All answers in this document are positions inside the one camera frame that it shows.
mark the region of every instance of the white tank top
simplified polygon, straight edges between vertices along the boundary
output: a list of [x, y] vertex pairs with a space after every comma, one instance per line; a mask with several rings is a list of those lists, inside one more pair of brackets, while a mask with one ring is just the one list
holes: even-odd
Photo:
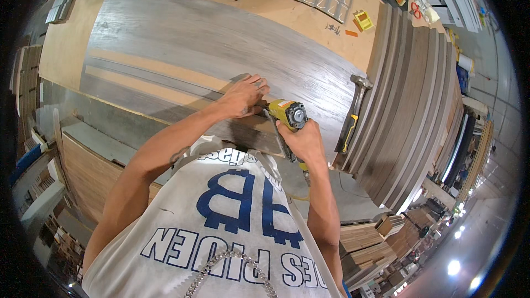
[[[82, 286], [90, 297], [183, 297], [209, 258], [237, 250], [259, 263], [278, 297], [329, 297], [323, 277], [331, 275], [316, 267], [322, 256], [308, 232], [255, 156], [222, 149], [180, 168], [96, 257]], [[245, 262], [228, 258], [195, 297], [266, 297], [263, 287]]]

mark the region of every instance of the nail gun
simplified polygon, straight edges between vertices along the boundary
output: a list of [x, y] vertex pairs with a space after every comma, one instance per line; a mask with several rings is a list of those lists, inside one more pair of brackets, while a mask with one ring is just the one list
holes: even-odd
[[[302, 129], [305, 123], [309, 120], [308, 115], [305, 112], [304, 104], [294, 102], [292, 100], [277, 99], [271, 103], [265, 105], [265, 109], [269, 112], [269, 115], [276, 120], [280, 120], [284, 123], [291, 131], [296, 132]], [[274, 125], [278, 138], [282, 146], [283, 154], [290, 162], [298, 162], [300, 168], [304, 171], [304, 178], [308, 186], [311, 186], [309, 180], [308, 166], [305, 162], [295, 156], [289, 146], [285, 143], [282, 135], [279, 134], [276, 124]]]

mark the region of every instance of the red scissors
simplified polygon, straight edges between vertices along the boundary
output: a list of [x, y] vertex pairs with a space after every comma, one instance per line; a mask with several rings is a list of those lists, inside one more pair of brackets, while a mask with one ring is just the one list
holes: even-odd
[[416, 4], [415, 2], [412, 2], [410, 3], [410, 8], [412, 9], [412, 14], [414, 15], [414, 17], [417, 19], [421, 19], [421, 11], [420, 11], [420, 7], [418, 6], [418, 4]]

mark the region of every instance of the white bucket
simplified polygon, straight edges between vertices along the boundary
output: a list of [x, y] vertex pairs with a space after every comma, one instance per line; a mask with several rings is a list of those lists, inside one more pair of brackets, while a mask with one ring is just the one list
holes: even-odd
[[459, 66], [471, 73], [475, 67], [475, 62], [473, 59], [460, 53]]

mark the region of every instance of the silver chain necklace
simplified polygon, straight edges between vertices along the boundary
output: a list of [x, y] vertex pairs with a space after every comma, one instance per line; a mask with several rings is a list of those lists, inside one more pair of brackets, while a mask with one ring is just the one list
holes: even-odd
[[263, 284], [264, 284], [263, 288], [265, 289], [265, 292], [267, 292], [267, 296], [270, 297], [270, 298], [278, 298], [278, 296], [276, 295], [276, 291], [274, 290], [274, 288], [272, 287], [272, 284], [270, 284], [270, 281], [267, 278], [267, 275], [265, 275], [265, 273], [261, 270], [261, 268], [258, 267], [258, 263], [255, 262], [254, 260], [252, 260], [252, 258], [249, 257], [248, 255], [242, 254], [242, 253], [237, 252], [237, 251], [226, 251], [226, 252], [220, 253], [218, 255], [215, 255], [212, 259], [210, 259], [210, 261], [208, 263], [206, 263], [206, 266], [204, 266], [201, 269], [201, 271], [199, 272], [199, 274], [195, 277], [195, 280], [193, 282], [191, 282], [191, 285], [188, 288], [188, 291], [184, 295], [184, 298], [191, 298], [191, 297], [194, 296], [195, 292], [199, 288], [199, 285], [202, 283], [204, 278], [206, 276], [208, 276], [208, 273], [210, 272], [210, 270], [218, 262], [220, 262], [221, 260], [224, 260], [226, 258], [232, 258], [232, 257], [240, 258], [243, 261], [248, 262], [248, 264], [253, 269], [256, 269], [256, 271], [258, 272], [258, 276], [263, 281]]

